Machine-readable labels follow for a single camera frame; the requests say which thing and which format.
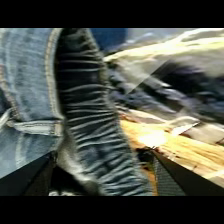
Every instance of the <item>wrinkled fabric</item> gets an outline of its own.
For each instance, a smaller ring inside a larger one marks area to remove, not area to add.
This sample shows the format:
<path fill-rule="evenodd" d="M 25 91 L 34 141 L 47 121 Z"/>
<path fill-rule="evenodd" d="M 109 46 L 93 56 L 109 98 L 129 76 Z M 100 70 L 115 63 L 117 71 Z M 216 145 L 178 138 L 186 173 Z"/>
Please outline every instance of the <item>wrinkled fabric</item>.
<path fill-rule="evenodd" d="M 152 195 L 120 129 L 107 70 L 87 29 L 0 29 L 0 94 L 0 178 L 58 151 L 58 165 L 87 189 Z"/>

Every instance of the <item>black mesh object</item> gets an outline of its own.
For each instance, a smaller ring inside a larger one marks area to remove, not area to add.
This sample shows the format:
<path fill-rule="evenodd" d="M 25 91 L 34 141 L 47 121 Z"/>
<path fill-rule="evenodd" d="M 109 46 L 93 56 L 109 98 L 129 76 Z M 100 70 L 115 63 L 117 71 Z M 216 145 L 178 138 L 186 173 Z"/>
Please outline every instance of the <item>black mesh object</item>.
<path fill-rule="evenodd" d="M 154 171 L 159 196 L 186 196 L 158 159 L 154 158 Z"/>

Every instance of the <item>denim jacket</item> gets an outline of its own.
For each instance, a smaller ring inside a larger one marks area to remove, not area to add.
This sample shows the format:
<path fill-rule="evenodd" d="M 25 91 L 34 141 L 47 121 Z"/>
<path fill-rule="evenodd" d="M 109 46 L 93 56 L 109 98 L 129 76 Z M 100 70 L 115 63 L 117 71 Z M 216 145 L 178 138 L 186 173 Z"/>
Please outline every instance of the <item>denim jacket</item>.
<path fill-rule="evenodd" d="M 69 59 L 77 69 L 67 77 Z M 101 195 L 152 195 L 108 88 L 88 29 L 1 28 L 0 178 L 57 151 L 58 165 Z"/>

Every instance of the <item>clothing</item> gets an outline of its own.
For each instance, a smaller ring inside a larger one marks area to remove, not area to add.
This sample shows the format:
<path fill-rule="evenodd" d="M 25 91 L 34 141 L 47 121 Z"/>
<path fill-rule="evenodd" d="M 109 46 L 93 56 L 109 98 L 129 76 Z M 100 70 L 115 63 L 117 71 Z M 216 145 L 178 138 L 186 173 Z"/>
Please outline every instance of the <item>clothing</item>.
<path fill-rule="evenodd" d="M 88 29 L 2 28 L 0 40 L 0 178 L 58 151 L 58 165 L 87 189 L 92 182 L 100 195 L 152 195 Z"/>

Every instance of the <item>gathered denim fabric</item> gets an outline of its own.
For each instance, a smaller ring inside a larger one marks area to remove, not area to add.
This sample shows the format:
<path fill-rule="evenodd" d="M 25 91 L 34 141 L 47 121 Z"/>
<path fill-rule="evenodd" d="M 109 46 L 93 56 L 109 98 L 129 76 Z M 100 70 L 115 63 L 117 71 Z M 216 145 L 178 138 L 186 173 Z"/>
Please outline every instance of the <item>gathered denim fabric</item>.
<path fill-rule="evenodd" d="M 58 151 L 58 165 L 100 195 L 152 195 L 106 73 L 86 28 L 1 28 L 0 178 Z"/>

